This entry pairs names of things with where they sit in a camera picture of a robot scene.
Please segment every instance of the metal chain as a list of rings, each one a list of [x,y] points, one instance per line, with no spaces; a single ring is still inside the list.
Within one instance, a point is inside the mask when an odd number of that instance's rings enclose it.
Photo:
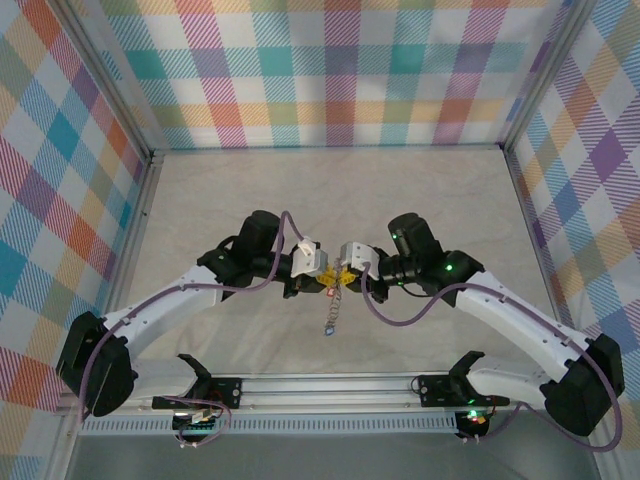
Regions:
[[[329,337],[336,332],[336,321],[340,316],[340,304],[342,303],[342,286],[340,285],[340,273],[342,272],[342,261],[340,257],[333,263],[333,270],[336,274],[336,281],[333,284],[333,297],[329,305],[327,322],[324,324],[324,334]]]

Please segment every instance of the plaid wall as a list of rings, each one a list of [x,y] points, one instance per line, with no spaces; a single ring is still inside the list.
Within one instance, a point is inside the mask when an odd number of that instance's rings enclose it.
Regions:
[[[496,143],[572,0],[89,3],[72,0],[150,144],[156,123],[193,149]]]
[[[104,305],[143,163],[44,0],[0,3],[0,59],[0,479],[31,479],[61,341]]]
[[[563,320],[622,348],[640,466],[640,0],[600,0],[516,149]]]

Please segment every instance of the robotic arm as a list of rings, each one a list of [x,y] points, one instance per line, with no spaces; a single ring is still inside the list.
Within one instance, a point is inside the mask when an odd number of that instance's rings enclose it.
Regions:
[[[592,340],[557,323],[508,290],[466,253],[443,251],[427,222],[415,213],[395,218],[389,223],[389,232],[399,252],[394,256],[355,242],[343,245],[343,263],[360,278],[348,288],[369,291],[382,303],[390,286],[417,284],[427,295],[440,296],[450,306],[493,327],[537,364],[506,363],[472,351],[449,371],[450,384],[445,390],[452,391],[461,405],[487,396],[523,401],[545,408],[559,425],[576,435],[593,431],[611,407],[611,400],[578,349],[595,360],[620,396],[624,391],[622,360],[613,339],[601,334]],[[414,323],[429,308],[406,322],[393,322],[367,303],[374,315],[394,326]]]
[[[88,377],[85,408],[95,416],[103,416],[128,399],[156,397],[158,402],[154,398],[154,405],[162,403],[160,396],[210,399],[220,386],[213,384],[215,379],[190,355],[181,354],[171,360],[141,360],[138,356],[166,331],[234,294],[212,286],[247,288],[255,277],[267,278],[277,256],[271,248],[278,228],[278,217],[254,212],[237,236],[205,253],[196,266],[162,291],[102,319],[90,312],[80,315],[70,328],[58,362],[58,375],[79,395],[82,376],[96,344],[133,311],[138,312],[135,317],[126,320],[97,353]],[[380,248],[358,242],[349,242],[341,249],[347,278],[342,283],[355,292],[364,290],[365,300],[378,318],[395,326],[417,321],[420,314],[407,322],[394,323],[377,312],[368,297],[383,303],[390,287],[417,284],[425,294],[441,296],[450,306],[492,326],[537,364],[515,365],[487,357],[483,352],[469,352],[444,379],[419,379],[424,387],[423,406],[475,402],[481,406],[489,396],[506,405],[512,399],[545,408],[556,422],[575,434],[593,431],[611,407],[611,400],[594,369],[570,348],[567,339],[595,360],[619,396],[624,380],[615,341],[606,335],[588,339],[527,305],[469,255],[443,251],[427,223],[414,213],[394,219],[389,231],[399,252],[396,255],[389,256]],[[290,298],[300,292],[321,292],[333,280],[342,280],[336,279],[338,275],[341,274],[328,266],[328,255],[319,243],[299,238],[289,255],[280,256],[273,280],[283,284],[283,297]],[[460,284],[474,288],[461,288]],[[487,291],[497,291],[501,296]],[[525,307],[516,308],[514,305],[518,304]],[[538,323],[532,321],[532,315]],[[540,322],[547,322],[560,335],[554,335]],[[229,408],[237,408],[239,399],[234,397],[237,395],[222,400]]]

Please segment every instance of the black joint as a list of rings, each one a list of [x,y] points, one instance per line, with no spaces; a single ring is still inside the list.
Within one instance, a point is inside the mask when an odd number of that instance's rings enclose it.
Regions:
[[[216,281],[228,287],[244,288],[251,285],[253,275],[242,265],[239,265],[227,251],[222,248],[209,250],[196,261],[199,267],[206,267],[216,275]],[[232,295],[231,292],[224,292],[223,299]]]
[[[233,241],[230,254],[239,263],[249,265],[251,259],[267,255],[278,236],[280,219],[270,212],[256,210],[242,224]]]
[[[589,343],[587,354],[602,369],[619,397],[625,388],[620,346],[604,334]],[[545,407],[560,426],[575,435],[588,436],[611,408],[611,399],[584,357],[565,365],[567,373],[559,382],[540,386],[546,398]]]
[[[80,394],[89,356],[106,333],[102,319],[91,312],[83,313],[71,324],[56,373],[76,396]],[[125,345],[124,338],[109,338],[91,369],[84,407],[96,417],[113,412],[133,391],[137,374],[131,369],[129,350]]]
[[[400,256],[422,255],[436,258],[442,248],[427,222],[416,213],[405,213],[394,218],[388,225],[389,233]]]

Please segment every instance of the purple cable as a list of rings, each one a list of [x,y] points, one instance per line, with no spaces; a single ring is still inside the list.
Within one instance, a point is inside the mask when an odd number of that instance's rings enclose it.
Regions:
[[[169,287],[166,290],[162,290],[156,293],[155,295],[153,295],[152,297],[149,297],[144,302],[140,303],[140,305],[138,305],[133,310],[131,310],[125,317],[118,320],[118,322],[113,327],[111,327],[107,331],[107,333],[105,333],[104,336],[98,341],[93,351],[91,352],[91,355],[89,355],[89,359],[87,360],[87,365],[85,366],[84,372],[82,373],[82,380],[80,382],[80,392],[78,393],[78,403],[80,405],[78,409],[78,425],[82,425],[82,422],[84,421],[84,418],[85,418],[84,407],[86,404],[87,386],[89,384],[89,376],[91,373],[91,369],[93,368],[93,365],[95,364],[96,359],[98,358],[98,354],[100,353],[100,350],[102,349],[104,344],[107,343],[109,338],[111,338],[115,332],[117,332],[120,328],[122,328],[124,325],[128,323],[127,319],[129,321],[133,320],[136,317],[136,315],[138,315],[138,313],[140,313],[142,310],[147,308],[149,305],[177,291],[190,290],[194,288],[222,290],[225,292],[233,292],[233,293],[257,292],[258,290],[262,290],[267,285],[269,285],[269,283],[271,283],[273,278],[276,276],[278,265],[280,264],[280,257],[282,255],[282,249],[284,248],[285,220],[289,221],[289,225],[291,225],[291,229],[293,230],[293,233],[298,238],[298,240],[300,241],[304,240],[304,237],[300,233],[300,230],[298,230],[298,227],[296,226],[295,222],[293,221],[293,218],[291,217],[291,213],[289,213],[289,211],[287,210],[282,212],[282,215],[280,215],[280,225],[278,227],[278,234],[276,237],[277,246],[276,246],[276,255],[273,259],[273,266],[271,267],[271,271],[269,272],[269,275],[267,275],[267,278],[265,278],[258,285],[255,285],[253,287],[240,288],[240,287],[227,287],[225,285],[219,285],[214,283],[189,283],[184,285],[182,288],[179,286]]]
[[[616,397],[616,394],[613,391],[613,387],[609,383],[607,376],[602,371],[600,366],[596,363],[596,361],[582,347],[580,347],[577,343],[575,343],[570,337],[565,335],[561,330],[559,330],[558,328],[554,327],[549,322],[547,322],[544,318],[542,318],[536,312],[530,310],[526,306],[513,300],[510,297],[505,297],[501,292],[494,290],[492,288],[485,287],[483,285],[476,285],[473,283],[455,283],[453,285],[449,285],[448,287],[445,287],[442,290],[440,290],[436,295],[433,296],[431,300],[429,300],[429,303],[427,303],[427,305],[422,310],[420,310],[414,317],[410,318],[409,320],[398,322],[395,320],[391,320],[390,318],[386,317],[381,312],[379,312],[378,309],[373,304],[373,302],[371,301],[371,299],[369,298],[369,292],[367,290],[367,278],[368,278],[369,268],[371,267],[371,264],[365,263],[364,266],[365,266],[365,269],[364,269],[364,272],[362,273],[362,279],[360,281],[364,302],[367,304],[367,307],[369,308],[371,313],[373,313],[373,315],[375,315],[377,318],[382,320],[387,325],[391,325],[393,327],[406,327],[409,325],[413,325],[422,317],[424,317],[427,314],[427,312],[431,309],[431,307],[433,307],[433,305],[438,300],[440,300],[447,293],[452,292],[454,290],[462,290],[462,289],[469,288],[471,290],[477,290],[479,292],[486,293],[487,295],[491,295],[492,297],[503,299],[505,303],[512,306],[516,310],[519,310],[525,315],[527,315],[529,318],[535,321],[538,325],[540,325],[541,327],[545,328],[546,330],[548,330],[549,332],[553,333],[555,336],[560,338],[565,344],[571,347],[571,349],[573,349],[576,353],[579,353],[586,360],[586,362],[593,369],[593,371],[596,372],[596,375],[598,375],[598,378],[602,382],[602,385],[604,386],[604,389],[606,390],[607,395],[609,395],[609,398],[611,400],[611,406],[613,408],[613,414],[614,414],[615,423],[616,423],[616,431],[613,436],[613,439],[608,444],[603,446],[594,447],[592,445],[581,442],[580,440],[576,439],[573,435],[571,435],[569,432],[567,432],[565,429],[560,427],[555,422],[549,420],[547,417],[545,417],[543,414],[541,414],[540,412],[535,410],[531,405],[525,402],[518,402],[516,404],[515,409],[513,410],[513,412],[509,414],[507,419],[498,428],[496,428],[492,432],[485,435],[483,437],[483,441],[488,440],[492,437],[495,437],[499,433],[503,432],[513,422],[518,412],[524,407],[527,410],[536,414],[538,417],[542,418],[545,422],[547,422],[549,425],[554,427],[556,430],[562,433],[569,440],[571,440],[572,442],[578,444],[579,446],[591,452],[598,452],[598,453],[609,452],[618,446],[618,444],[620,443],[620,440],[622,439],[622,428],[623,428],[622,427],[622,411],[620,409],[620,403],[618,402],[618,398]]]
[[[182,436],[182,430],[178,430],[178,441],[180,442],[180,445],[191,445],[192,447],[201,447],[202,445],[206,445],[207,443],[213,442],[216,438],[218,438],[224,432],[229,430],[229,428],[231,428],[231,409],[227,407],[224,403],[214,402],[213,400],[200,400],[200,399],[180,398],[180,397],[163,397],[163,398],[166,398],[167,400],[174,401],[174,402],[180,402],[180,403],[195,403],[198,405],[210,405],[212,407],[217,407],[224,410],[227,414],[227,417],[228,417],[227,421],[222,426],[222,428],[218,430],[216,433],[214,433],[213,435],[209,435],[204,440],[201,440],[199,442],[187,442]]]

